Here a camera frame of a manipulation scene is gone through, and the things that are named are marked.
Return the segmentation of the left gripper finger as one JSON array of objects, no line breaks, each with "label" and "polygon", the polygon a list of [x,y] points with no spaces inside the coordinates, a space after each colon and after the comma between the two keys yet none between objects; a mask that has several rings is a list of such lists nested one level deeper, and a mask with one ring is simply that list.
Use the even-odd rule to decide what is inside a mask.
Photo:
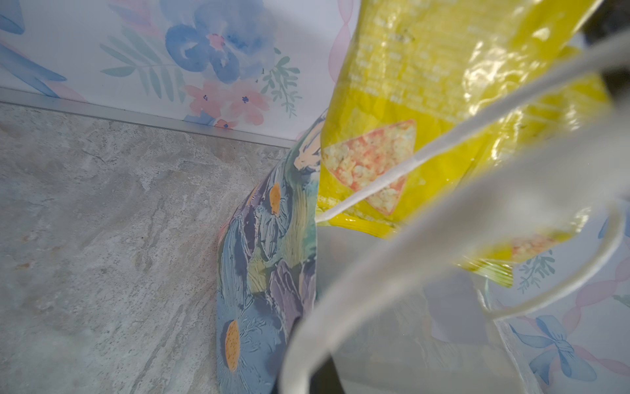
[{"label": "left gripper finger", "polygon": [[309,394],[344,394],[334,360],[329,357],[310,379]]}]

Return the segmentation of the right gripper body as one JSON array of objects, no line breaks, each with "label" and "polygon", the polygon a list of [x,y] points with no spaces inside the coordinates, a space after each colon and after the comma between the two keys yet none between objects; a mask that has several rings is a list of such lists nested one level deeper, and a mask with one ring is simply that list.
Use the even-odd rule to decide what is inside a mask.
[{"label": "right gripper body", "polygon": [[[582,28],[587,47],[629,29],[629,0],[605,0]],[[629,66],[602,72],[605,88],[612,99],[629,93]]]}]

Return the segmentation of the floral paper gift bag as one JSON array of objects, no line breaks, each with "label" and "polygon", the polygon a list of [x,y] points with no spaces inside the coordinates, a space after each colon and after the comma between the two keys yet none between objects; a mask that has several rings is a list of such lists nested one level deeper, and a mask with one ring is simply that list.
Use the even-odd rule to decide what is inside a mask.
[{"label": "floral paper gift bag", "polygon": [[[559,79],[565,60],[480,109],[377,180],[341,201],[326,223],[440,154],[480,135],[502,115],[570,85]],[[581,63],[578,78],[597,74]],[[221,244],[218,287],[218,384],[222,393],[263,393],[280,368],[297,318],[316,296],[318,192],[322,133],[328,112],[236,210]]]}]

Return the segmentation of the yellow snack packet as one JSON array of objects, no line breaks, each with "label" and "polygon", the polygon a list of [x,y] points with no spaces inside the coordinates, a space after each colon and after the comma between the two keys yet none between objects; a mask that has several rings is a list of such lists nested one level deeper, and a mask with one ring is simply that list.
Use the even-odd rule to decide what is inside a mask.
[{"label": "yellow snack packet", "polygon": [[[365,1],[322,133],[318,213],[480,109],[577,53],[596,1]],[[574,131],[610,100],[595,74],[502,115],[483,132],[329,220],[388,238],[461,182]]]}]

